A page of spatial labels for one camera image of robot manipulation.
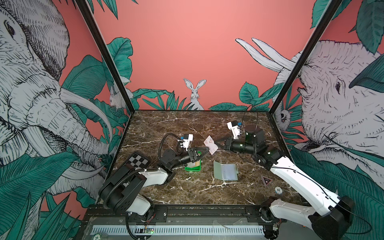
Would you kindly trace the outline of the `small round white sticker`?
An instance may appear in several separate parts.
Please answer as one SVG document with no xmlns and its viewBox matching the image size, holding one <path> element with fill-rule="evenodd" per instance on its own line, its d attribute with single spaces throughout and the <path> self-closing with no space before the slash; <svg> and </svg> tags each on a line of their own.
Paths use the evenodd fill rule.
<svg viewBox="0 0 384 240">
<path fill-rule="evenodd" d="M 282 194 L 283 194 L 283 190 L 282 190 L 282 188 L 280 188 L 280 187 L 275 187 L 275 193 L 278 194 L 278 195 L 282 195 Z"/>
</svg>

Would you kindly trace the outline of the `black frame post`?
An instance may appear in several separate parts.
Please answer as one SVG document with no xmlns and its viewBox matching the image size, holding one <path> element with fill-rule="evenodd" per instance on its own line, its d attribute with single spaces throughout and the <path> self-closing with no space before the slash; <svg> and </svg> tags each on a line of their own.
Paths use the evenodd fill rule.
<svg viewBox="0 0 384 240">
<path fill-rule="evenodd" d="M 101 52 L 101 55 L 103 57 L 103 60 L 105 61 L 106 65 L 107 65 L 107 68 L 108 70 L 110 71 L 115 83 L 117 84 L 117 87 L 118 89 L 120 90 L 120 93 L 122 94 L 122 97 L 129 109 L 129 112 L 131 114 L 134 114 L 135 113 L 135 109 L 134 109 L 134 106 L 126 92 L 126 88 L 125 86 L 123 85 L 123 82 L 120 78 L 120 75 L 119 75 L 119 72 L 117 70 L 117 67 L 112 59 L 112 56 L 109 52 L 109 49 L 103 39 L 103 36 L 100 32 L 100 29 L 93 17 L 93 14 L 89 8 L 89 4 L 87 1 L 83 1 L 83 0 L 75 0 L 86 24 L 87 24 L 87 27 L 88 29 L 90 30 L 91 34 L 92 34 L 92 37 L 99 49 L 99 51 Z"/>
<path fill-rule="evenodd" d="M 332 0 L 330 1 L 325 11 L 323 12 L 317 26 L 315 27 L 309 41 L 307 42 L 305 48 L 302 51 L 301 56 L 299 57 L 297 63 L 295 64 L 294 68 L 292 69 L 288 79 L 286 80 L 285 84 L 283 85 L 277 99 L 275 100 L 273 106 L 269 110 L 269 114 L 274 114 L 276 110 L 279 107 L 279 104 L 283 101 L 284 96 L 288 92 L 289 88 L 293 84 L 294 80 L 297 78 L 300 70 L 304 66 L 306 60 L 311 55 L 312 51 L 314 50 L 316 44 L 318 43 L 320 37 L 323 35 L 324 31 L 326 30 L 327 26 L 331 22 L 333 16 L 335 15 L 336 11 L 338 10 L 339 6 L 342 4 L 342 0 Z"/>
</svg>

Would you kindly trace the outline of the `black white checkerboard plate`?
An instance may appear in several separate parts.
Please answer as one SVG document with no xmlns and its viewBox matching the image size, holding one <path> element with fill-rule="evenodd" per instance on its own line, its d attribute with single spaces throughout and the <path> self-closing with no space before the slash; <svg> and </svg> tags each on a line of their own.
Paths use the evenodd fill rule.
<svg viewBox="0 0 384 240">
<path fill-rule="evenodd" d="M 135 169 L 145 169 L 149 166 L 150 160 L 141 153 L 134 152 L 127 158 L 125 164 L 129 164 Z"/>
</svg>

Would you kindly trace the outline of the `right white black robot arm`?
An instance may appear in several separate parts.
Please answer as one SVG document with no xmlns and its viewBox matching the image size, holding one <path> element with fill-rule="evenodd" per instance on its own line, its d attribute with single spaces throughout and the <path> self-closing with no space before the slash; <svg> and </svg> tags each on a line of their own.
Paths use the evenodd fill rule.
<svg viewBox="0 0 384 240">
<path fill-rule="evenodd" d="M 275 240 L 279 235 L 279 221 L 288 220 L 313 230 L 322 240 L 340 240 L 353 222 L 355 202 L 339 197 L 301 171 L 282 151 L 267 145 L 265 133 L 259 127 L 247 131 L 245 140 L 239 139 L 238 126 L 229 126 L 232 136 L 214 143 L 225 151 L 251 155 L 266 170 L 280 177 L 309 203 L 308 207 L 291 204 L 270 197 L 260 205 L 258 217 L 266 223 L 264 235 Z"/>
</svg>

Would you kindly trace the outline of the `green plastic card tray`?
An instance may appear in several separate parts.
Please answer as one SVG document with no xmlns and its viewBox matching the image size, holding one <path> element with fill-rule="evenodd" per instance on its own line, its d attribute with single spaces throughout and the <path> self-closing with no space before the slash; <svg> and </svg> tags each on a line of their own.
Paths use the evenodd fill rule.
<svg viewBox="0 0 384 240">
<path fill-rule="evenodd" d="M 201 160 L 196 161 L 194 163 L 188 163 L 185 167 L 185 171 L 187 172 L 199 172 L 201 171 Z"/>
</svg>

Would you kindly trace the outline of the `left black frame post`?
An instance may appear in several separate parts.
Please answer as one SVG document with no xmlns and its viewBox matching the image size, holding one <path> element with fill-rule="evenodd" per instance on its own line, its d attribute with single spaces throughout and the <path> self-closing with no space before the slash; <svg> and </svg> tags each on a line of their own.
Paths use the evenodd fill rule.
<svg viewBox="0 0 384 240">
<path fill-rule="evenodd" d="M 117 84 L 117 87 L 118 89 L 120 90 L 120 93 L 122 94 L 122 97 L 129 109 L 129 112 L 131 114 L 134 114 L 135 113 L 135 109 L 134 109 L 134 106 L 126 92 L 126 88 L 125 86 L 123 85 L 123 82 L 120 78 L 120 75 L 119 75 L 119 72 L 117 70 L 117 67 L 112 59 L 112 56 L 109 52 L 109 49 L 103 39 L 103 36 L 100 32 L 100 29 L 93 17 L 93 14 L 89 8 L 89 4 L 87 1 L 83 1 L 83 0 L 75 0 L 86 24 L 87 24 L 87 27 L 88 29 L 90 30 L 91 34 L 92 34 L 92 37 L 99 49 L 99 51 L 101 52 L 101 55 L 103 57 L 103 60 L 105 61 L 106 65 L 107 65 L 107 68 L 108 70 L 110 71 L 115 83 Z"/>
</svg>

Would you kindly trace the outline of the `orange card in tray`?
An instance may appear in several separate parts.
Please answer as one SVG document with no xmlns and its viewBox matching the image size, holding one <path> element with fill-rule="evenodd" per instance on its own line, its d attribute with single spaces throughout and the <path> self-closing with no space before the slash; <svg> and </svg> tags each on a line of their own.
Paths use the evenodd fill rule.
<svg viewBox="0 0 384 240">
<path fill-rule="evenodd" d="M 199 167 L 201 165 L 201 161 L 196 161 L 194 163 L 188 163 L 187 167 L 188 168 L 196 168 L 196 167 Z"/>
</svg>

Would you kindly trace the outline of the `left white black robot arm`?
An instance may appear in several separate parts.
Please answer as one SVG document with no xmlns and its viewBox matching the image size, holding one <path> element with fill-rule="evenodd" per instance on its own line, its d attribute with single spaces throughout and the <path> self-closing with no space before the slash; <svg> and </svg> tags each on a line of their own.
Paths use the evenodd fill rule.
<svg viewBox="0 0 384 240">
<path fill-rule="evenodd" d="M 174 169 L 188 163 L 200 161 L 209 153 L 208 147 L 189 148 L 187 152 L 176 155 L 166 150 L 160 156 L 160 164 L 152 169 L 136 169 L 130 164 L 122 165 L 99 190 L 103 206 L 116 214 L 133 212 L 144 216 L 152 204 L 140 191 L 152 185 L 164 185 L 175 176 Z"/>
</svg>

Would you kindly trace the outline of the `black front mounting rail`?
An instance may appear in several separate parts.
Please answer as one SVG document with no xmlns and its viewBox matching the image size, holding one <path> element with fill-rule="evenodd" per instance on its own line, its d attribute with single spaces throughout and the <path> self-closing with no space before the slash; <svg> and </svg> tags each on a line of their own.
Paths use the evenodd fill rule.
<svg viewBox="0 0 384 240">
<path fill-rule="evenodd" d="M 165 205 L 154 207 L 155 218 L 151 223 L 165 223 L 170 218 L 246 218 L 249 223 L 266 223 L 259 213 L 259 205 Z M 126 214 L 115 214 L 113 210 L 104 209 L 101 205 L 88 208 L 84 220 L 91 218 L 123 218 Z M 143 223 L 138 214 L 131 214 L 131 223 Z"/>
</svg>

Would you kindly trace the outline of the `triangular warning sticker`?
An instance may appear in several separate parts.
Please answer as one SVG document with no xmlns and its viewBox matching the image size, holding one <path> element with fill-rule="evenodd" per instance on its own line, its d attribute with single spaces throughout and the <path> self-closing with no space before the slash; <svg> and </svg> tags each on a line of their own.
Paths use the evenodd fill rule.
<svg viewBox="0 0 384 240">
<path fill-rule="evenodd" d="M 265 187 L 268 186 L 273 181 L 272 179 L 265 176 L 261 176 L 261 179 Z"/>
</svg>

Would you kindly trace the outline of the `right black frame post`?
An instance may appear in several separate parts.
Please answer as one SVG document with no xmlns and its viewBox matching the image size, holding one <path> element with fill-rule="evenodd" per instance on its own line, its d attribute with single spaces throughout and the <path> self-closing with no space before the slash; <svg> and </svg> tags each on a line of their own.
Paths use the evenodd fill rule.
<svg viewBox="0 0 384 240">
<path fill-rule="evenodd" d="M 283 101 L 284 96 L 288 92 L 289 88 L 293 84 L 294 80 L 297 78 L 300 70 L 304 66 L 306 60 L 311 55 L 312 51 L 314 50 L 316 44 L 318 43 L 320 37 L 323 35 L 324 31 L 326 30 L 327 26 L 331 22 L 333 16 L 335 15 L 336 11 L 338 10 L 339 6 L 342 4 L 342 0 L 332 0 L 330 1 L 325 11 L 323 12 L 317 26 L 315 27 L 309 41 L 307 42 L 305 48 L 302 51 L 301 56 L 299 57 L 297 63 L 295 64 L 294 68 L 292 69 L 288 79 L 286 80 L 285 84 L 283 85 L 277 99 L 275 100 L 273 106 L 269 110 L 269 114 L 274 114 L 276 110 L 279 107 L 279 104 Z"/>
</svg>

